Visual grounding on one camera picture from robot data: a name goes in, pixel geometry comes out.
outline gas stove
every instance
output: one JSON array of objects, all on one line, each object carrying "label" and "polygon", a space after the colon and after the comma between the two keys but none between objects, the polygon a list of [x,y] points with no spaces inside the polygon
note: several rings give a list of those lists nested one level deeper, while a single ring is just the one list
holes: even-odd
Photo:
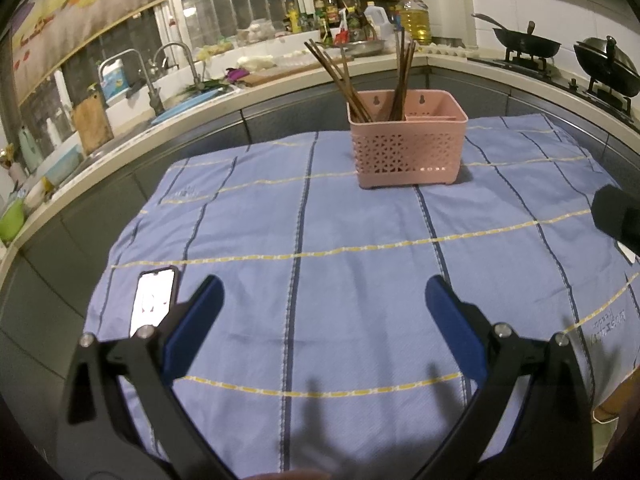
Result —
[{"label": "gas stove", "polygon": [[631,99],[617,93],[611,88],[604,87],[593,78],[589,83],[589,87],[585,88],[579,85],[575,78],[572,78],[571,81],[564,78],[560,71],[554,65],[548,63],[546,59],[533,56],[522,57],[519,53],[512,53],[509,50],[507,50],[504,59],[470,57],[468,60],[503,68],[510,72],[517,72],[565,90],[604,110],[640,134],[640,120],[632,114]]}]

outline yellow oil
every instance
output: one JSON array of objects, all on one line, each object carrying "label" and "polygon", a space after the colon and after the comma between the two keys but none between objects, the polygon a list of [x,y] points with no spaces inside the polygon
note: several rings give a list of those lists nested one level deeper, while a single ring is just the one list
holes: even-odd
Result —
[{"label": "yellow oil", "polygon": [[401,9],[400,24],[411,37],[422,45],[431,43],[429,11],[424,9]]}]

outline frying pan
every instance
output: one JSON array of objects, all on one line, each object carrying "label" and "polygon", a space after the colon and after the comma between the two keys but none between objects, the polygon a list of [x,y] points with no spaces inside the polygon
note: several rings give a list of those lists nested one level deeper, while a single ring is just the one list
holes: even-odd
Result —
[{"label": "frying pan", "polygon": [[574,45],[575,57],[582,69],[595,80],[613,88],[627,97],[634,97],[640,92],[640,75],[635,67],[616,47],[616,40],[607,36],[604,52],[594,43],[595,38],[579,41]]},{"label": "frying pan", "polygon": [[536,28],[534,22],[529,22],[529,27],[525,34],[524,32],[509,30],[486,14],[472,14],[472,16],[478,20],[483,20],[484,22],[489,22],[500,27],[494,28],[495,37],[498,38],[498,41],[506,48],[514,52],[521,52],[536,57],[553,57],[558,53],[558,50],[560,50],[560,43],[557,41],[551,41],[547,38],[533,35],[533,30]]}]

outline faucet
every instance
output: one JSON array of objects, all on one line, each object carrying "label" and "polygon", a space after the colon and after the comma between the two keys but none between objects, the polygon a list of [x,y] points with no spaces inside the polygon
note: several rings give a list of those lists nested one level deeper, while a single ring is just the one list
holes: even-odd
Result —
[{"label": "faucet", "polygon": [[181,49],[184,50],[184,53],[186,54],[187,57],[187,61],[189,62],[189,67],[191,68],[191,75],[193,75],[193,83],[194,85],[196,85],[196,88],[202,92],[204,90],[204,83],[202,82],[202,79],[200,79],[200,76],[198,75],[198,72],[196,71],[196,65],[193,62],[193,55],[191,54],[191,49],[184,44],[181,41],[170,41],[169,43],[164,44],[163,46],[161,46],[157,51],[156,51],[156,55],[154,56],[154,64],[157,63],[158,61],[158,54],[160,54],[164,49],[166,49],[168,46],[179,46],[181,47]]},{"label": "faucet", "polygon": [[103,83],[104,78],[102,77],[102,72],[104,71],[104,67],[107,65],[108,62],[111,62],[114,59],[118,59],[119,57],[122,57],[125,54],[128,54],[129,52],[135,52],[136,54],[138,54],[138,59],[140,60],[140,68],[142,69],[142,73],[145,76],[146,86],[149,88],[149,104],[151,104],[151,107],[154,109],[154,112],[156,113],[156,117],[158,117],[158,115],[164,112],[164,107],[162,106],[162,100],[160,99],[160,94],[158,93],[158,90],[156,89],[155,86],[153,86],[153,83],[151,82],[151,78],[149,77],[149,72],[146,70],[145,61],[142,59],[142,54],[140,54],[139,51],[137,51],[135,48],[128,48],[127,50],[123,50],[122,52],[119,52],[115,56],[111,56],[105,59],[98,67],[98,80],[100,81],[100,84]]}]

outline chopsticks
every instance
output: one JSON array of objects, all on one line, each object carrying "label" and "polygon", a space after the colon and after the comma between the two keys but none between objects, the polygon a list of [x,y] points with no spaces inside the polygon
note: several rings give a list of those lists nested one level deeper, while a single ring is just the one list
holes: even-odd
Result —
[{"label": "chopsticks", "polygon": [[373,119],[371,118],[371,114],[367,107],[364,105],[358,92],[351,84],[351,77],[349,75],[349,69],[347,67],[347,59],[344,55],[344,49],[341,49],[342,52],[342,68],[344,72],[342,72],[333,59],[324,51],[318,48],[315,43],[312,41],[305,42],[305,46],[308,48],[309,52],[313,54],[313,56],[318,60],[318,63],[324,67],[324,69],[329,73],[331,78],[334,80],[336,86],[344,95],[344,98],[347,99],[349,103],[349,107],[351,109],[351,113],[353,117],[361,123],[372,123]]},{"label": "chopsticks", "polygon": [[398,33],[396,32],[396,63],[398,64],[398,83],[394,91],[394,98],[389,113],[389,121],[404,121],[404,102],[409,83],[409,70],[414,60],[415,41],[411,40],[408,48],[404,44],[404,27],[401,29],[400,48],[398,47]]}]

